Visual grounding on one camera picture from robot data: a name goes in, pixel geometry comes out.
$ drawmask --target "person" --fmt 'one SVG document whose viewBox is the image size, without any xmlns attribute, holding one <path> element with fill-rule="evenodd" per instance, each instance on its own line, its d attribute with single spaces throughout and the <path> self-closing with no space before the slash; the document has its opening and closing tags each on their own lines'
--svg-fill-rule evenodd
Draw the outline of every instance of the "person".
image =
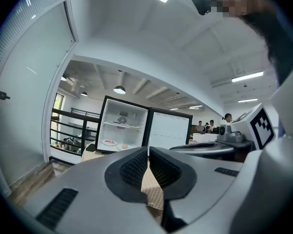
<svg viewBox="0 0 293 234">
<path fill-rule="evenodd" d="M 213 131 L 214 128 L 216 128 L 217 126 L 214 124 L 214 120 L 210 120 L 209 121 L 209 133 Z"/>
<path fill-rule="evenodd" d="M 196 126 L 196 130 L 199 132 L 203 132 L 204 131 L 204 126 L 202 126 L 202 121 L 199 121 L 199 124 Z"/>
<path fill-rule="evenodd" d="M 226 114 L 223 119 L 226 121 L 226 123 L 230 123 L 232 121 L 232 115 L 231 114 Z"/>
<path fill-rule="evenodd" d="M 293 29 L 278 4 L 271 0 L 211 0 L 211 6 L 241 19 L 265 40 L 280 86 L 293 70 Z M 284 133 L 279 122 L 279 136 Z"/>
<path fill-rule="evenodd" d="M 209 123 L 206 122 L 205 125 L 204 125 L 204 132 L 207 132 L 207 127 L 209 127 Z"/>
</svg>

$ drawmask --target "ceiling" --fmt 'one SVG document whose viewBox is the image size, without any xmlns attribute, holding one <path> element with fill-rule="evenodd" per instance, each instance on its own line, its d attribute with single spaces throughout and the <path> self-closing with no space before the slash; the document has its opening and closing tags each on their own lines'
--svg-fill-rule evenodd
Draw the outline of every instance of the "ceiling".
<svg viewBox="0 0 293 234">
<path fill-rule="evenodd" d="M 84 8 L 90 10 L 88 14 L 92 14 L 94 19 L 88 29 L 80 30 L 76 25 L 80 39 L 95 36 L 108 26 L 126 28 L 133 36 L 155 36 L 182 56 L 184 66 L 180 67 L 181 70 L 186 72 L 188 63 L 194 63 L 196 69 L 192 77 L 207 80 L 223 105 L 249 98 L 265 101 L 276 89 L 275 74 L 267 59 L 264 41 L 239 19 L 223 17 L 221 13 L 213 11 L 200 16 L 190 0 L 168 0 L 167 3 L 158 0 L 86 2 L 88 4 Z M 231 78 L 258 71 L 264 71 L 264 75 L 231 82 Z M 129 93 L 168 108 L 200 103 L 199 99 L 193 101 L 193 97 L 185 93 L 176 94 L 176 89 L 158 81 L 121 73 L 96 63 L 71 61 L 67 72 L 71 77 L 79 77 L 80 82 L 89 87 L 113 89 L 122 84 Z"/>
<path fill-rule="evenodd" d="M 126 93 L 147 99 L 167 109 L 199 105 L 199 102 L 186 95 L 178 94 L 156 82 L 98 64 L 71 60 L 65 74 L 68 79 L 65 82 L 61 81 L 60 87 L 68 92 L 74 82 L 78 82 L 78 86 L 82 86 L 81 91 L 86 92 L 104 89 L 112 91 L 121 85 L 126 88 Z"/>
</svg>

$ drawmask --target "door handle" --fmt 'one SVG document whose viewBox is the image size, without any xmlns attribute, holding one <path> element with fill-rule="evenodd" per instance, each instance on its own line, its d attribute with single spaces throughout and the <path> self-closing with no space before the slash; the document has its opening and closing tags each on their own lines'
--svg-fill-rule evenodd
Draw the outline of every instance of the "door handle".
<svg viewBox="0 0 293 234">
<path fill-rule="evenodd" d="M 0 91 L 0 99 L 6 100 L 6 99 L 10 99 L 10 97 L 7 96 L 6 92 Z"/>
</svg>

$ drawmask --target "vent slot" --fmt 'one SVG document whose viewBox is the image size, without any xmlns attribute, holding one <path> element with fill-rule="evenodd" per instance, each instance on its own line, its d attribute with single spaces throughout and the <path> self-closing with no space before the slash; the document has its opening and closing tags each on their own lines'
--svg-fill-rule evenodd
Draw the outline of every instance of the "vent slot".
<svg viewBox="0 0 293 234">
<path fill-rule="evenodd" d="M 73 189 L 63 189 L 36 217 L 36 219 L 44 226 L 53 230 L 62 219 L 77 193 L 78 192 Z"/>
<path fill-rule="evenodd" d="M 237 177 L 238 174 L 239 174 L 238 171 L 226 169 L 226 168 L 223 168 L 223 167 L 218 167 L 214 171 L 218 172 L 218 173 L 221 173 L 221 174 L 229 175 L 229 176 L 232 176 L 232 177 Z"/>
</svg>

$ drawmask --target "refrigerator shelf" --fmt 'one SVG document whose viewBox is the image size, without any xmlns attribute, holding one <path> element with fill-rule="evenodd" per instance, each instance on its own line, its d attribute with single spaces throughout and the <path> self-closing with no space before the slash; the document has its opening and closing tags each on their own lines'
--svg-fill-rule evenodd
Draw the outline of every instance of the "refrigerator shelf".
<svg viewBox="0 0 293 234">
<path fill-rule="evenodd" d="M 136 130 L 141 130 L 142 129 L 141 127 L 131 127 L 131 126 L 128 126 L 128 125 L 125 125 L 125 124 L 117 124 L 117 123 L 112 123 L 112 122 L 108 122 L 108 121 L 103 122 L 103 124 L 111 125 L 111 126 L 117 126 L 117 127 L 130 128 L 130 129 L 136 129 Z"/>
</svg>

